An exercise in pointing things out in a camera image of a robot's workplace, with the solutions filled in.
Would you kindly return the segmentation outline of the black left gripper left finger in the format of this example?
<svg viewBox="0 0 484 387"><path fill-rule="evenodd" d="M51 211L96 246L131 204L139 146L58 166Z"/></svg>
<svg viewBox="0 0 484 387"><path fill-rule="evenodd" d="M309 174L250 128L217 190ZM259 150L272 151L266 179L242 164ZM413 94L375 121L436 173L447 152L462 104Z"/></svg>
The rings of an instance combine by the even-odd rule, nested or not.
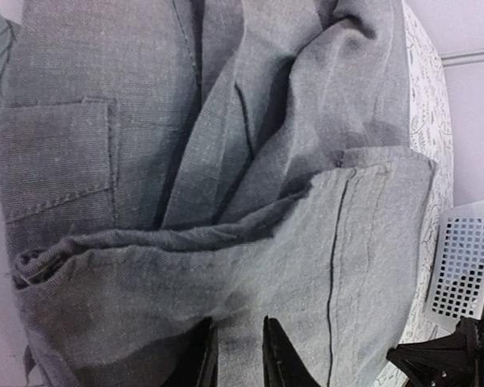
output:
<svg viewBox="0 0 484 387"><path fill-rule="evenodd" d="M189 347L165 381L165 387L216 387L218 384L219 341L211 318L193 330Z"/></svg>

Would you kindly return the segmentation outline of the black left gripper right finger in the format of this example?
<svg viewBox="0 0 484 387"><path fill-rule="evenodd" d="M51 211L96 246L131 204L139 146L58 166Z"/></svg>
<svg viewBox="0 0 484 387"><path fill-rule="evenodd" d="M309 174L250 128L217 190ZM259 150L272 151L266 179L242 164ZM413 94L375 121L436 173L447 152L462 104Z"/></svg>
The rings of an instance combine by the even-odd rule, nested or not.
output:
<svg viewBox="0 0 484 387"><path fill-rule="evenodd" d="M319 387L276 318L264 319L263 370L267 387Z"/></svg>

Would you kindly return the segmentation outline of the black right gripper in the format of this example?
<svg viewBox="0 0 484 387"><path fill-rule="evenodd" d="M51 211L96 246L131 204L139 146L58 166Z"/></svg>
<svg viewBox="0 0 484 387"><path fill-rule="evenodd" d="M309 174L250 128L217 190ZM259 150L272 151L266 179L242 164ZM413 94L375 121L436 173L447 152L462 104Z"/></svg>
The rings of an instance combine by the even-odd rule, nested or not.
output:
<svg viewBox="0 0 484 387"><path fill-rule="evenodd" d="M409 386L484 386L484 315L461 318L451 335L399 344L386 358Z"/></svg>

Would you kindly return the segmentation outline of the grey long sleeve shirt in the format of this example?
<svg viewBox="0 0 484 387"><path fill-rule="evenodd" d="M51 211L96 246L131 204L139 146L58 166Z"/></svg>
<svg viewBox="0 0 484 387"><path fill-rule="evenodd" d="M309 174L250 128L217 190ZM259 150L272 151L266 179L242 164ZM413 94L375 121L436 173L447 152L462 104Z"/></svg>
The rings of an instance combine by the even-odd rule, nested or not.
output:
<svg viewBox="0 0 484 387"><path fill-rule="evenodd" d="M400 1L26 1L0 15L0 207L47 386L320 386L401 338L436 173Z"/></svg>

